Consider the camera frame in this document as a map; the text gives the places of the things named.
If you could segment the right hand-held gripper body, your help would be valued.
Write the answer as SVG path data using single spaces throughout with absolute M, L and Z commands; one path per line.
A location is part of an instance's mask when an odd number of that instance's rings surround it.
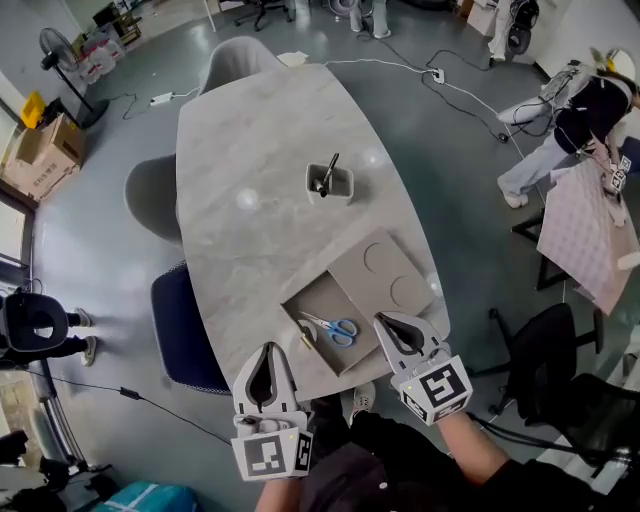
M 473 394 L 461 358 L 452 356 L 447 344 L 410 363 L 391 384 L 400 401 L 427 426 L 464 409 Z

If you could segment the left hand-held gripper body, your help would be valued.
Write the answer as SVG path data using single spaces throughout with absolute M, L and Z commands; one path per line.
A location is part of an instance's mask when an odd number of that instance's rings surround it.
M 313 434 L 305 411 L 236 415 L 231 440 L 244 481 L 302 478 L 311 464 Z

